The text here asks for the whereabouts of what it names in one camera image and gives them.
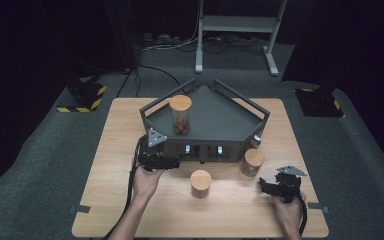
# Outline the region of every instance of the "wooden cylinder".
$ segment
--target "wooden cylinder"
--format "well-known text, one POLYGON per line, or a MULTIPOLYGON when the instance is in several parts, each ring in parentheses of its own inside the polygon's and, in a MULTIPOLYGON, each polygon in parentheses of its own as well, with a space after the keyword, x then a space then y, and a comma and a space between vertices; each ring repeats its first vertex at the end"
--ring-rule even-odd
POLYGON ((197 170, 191 175, 192 195, 196 198, 205 198, 210 192, 211 175, 205 170, 197 170))
POLYGON ((247 177, 255 177, 265 160, 266 157, 260 150, 247 150, 241 164, 242 173, 247 177))
POLYGON ((188 96, 177 95, 170 99, 169 105, 173 114, 174 132, 188 134, 190 129, 188 110, 192 106, 192 100, 188 96))

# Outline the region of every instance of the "human hand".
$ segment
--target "human hand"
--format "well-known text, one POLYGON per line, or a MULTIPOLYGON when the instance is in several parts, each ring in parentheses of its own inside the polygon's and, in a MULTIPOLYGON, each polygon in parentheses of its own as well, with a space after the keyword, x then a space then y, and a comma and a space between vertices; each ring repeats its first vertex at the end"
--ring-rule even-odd
MULTIPOLYGON (((305 202, 306 196, 302 192, 301 197, 305 202)), ((286 238, 288 240, 301 239, 299 228, 302 218, 302 208, 298 198, 294 197, 290 203, 284 203, 281 198, 276 196, 272 196, 272 199, 276 208, 277 220, 286 238)))
POLYGON ((134 199, 149 201, 158 187, 158 182, 165 170, 146 171, 142 166, 136 169, 133 182, 134 199))

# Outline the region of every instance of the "metal rack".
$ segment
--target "metal rack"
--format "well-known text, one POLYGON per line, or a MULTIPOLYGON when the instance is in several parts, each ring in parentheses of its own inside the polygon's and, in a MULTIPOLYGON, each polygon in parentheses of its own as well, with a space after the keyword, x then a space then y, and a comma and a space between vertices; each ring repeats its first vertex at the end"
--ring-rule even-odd
POLYGON ((201 73, 203 70, 203 31, 259 32, 271 34, 269 43, 267 46, 263 47, 263 51, 269 65, 271 75, 278 76, 279 71, 277 70, 276 63, 274 62, 272 50, 280 23, 282 22, 282 16, 286 3, 287 0, 280 0, 280 7, 276 17, 214 16, 204 15, 204 0, 200 0, 198 47, 196 49, 195 72, 201 73))

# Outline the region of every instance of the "gray carpet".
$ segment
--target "gray carpet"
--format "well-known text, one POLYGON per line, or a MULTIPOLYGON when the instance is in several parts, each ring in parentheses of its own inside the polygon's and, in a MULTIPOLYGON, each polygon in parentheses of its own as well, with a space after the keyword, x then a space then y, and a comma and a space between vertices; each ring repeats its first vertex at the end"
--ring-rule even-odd
MULTIPOLYGON (((217 78, 247 97, 281 99, 318 198, 330 210, 325 215, 330 231, 326 239, 384 239, 384 155, 339 90, 334 96, 346 117, 303 116, 293 89, 315 86, 280 82, 292 50, 291 45, 275 45, 278 77, 270 76, 261 46, 206 52, 202 74, 194 73, 194 52, 144 51, 140 61, 169 72, 181 83, 191 78, 210 83, 217 78)), ((134 97, 139 80, 140 97, 159 97, 177 85, 156 70, 140 67, 138 73, 140 78, 136 72, 130 75, 120 97, 134 97)), ((125 78, 118 73, 100 78, 107 90, 95 112, 50 109, 0 178, 0 239, 76 239, 71 234, 75 212, 70 208, 80 202, 111 101, 125 78)))

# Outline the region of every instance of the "forearm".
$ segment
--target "forearm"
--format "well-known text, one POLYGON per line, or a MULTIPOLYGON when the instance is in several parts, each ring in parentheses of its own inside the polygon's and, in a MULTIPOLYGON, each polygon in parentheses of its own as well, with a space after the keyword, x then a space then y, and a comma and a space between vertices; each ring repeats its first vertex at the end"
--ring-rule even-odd
POLYGON ((118 222, 109 240, 133 239, 149 200, 133 198, 123 218, 118 222))
POLYGON ((299 234, 299 231, 291 231, 291 230, 287 230, 287 229, 284 229, 283 230, 283 233, 285 234, 285 238, 287 240, 301 240, 301 235, 299 234))

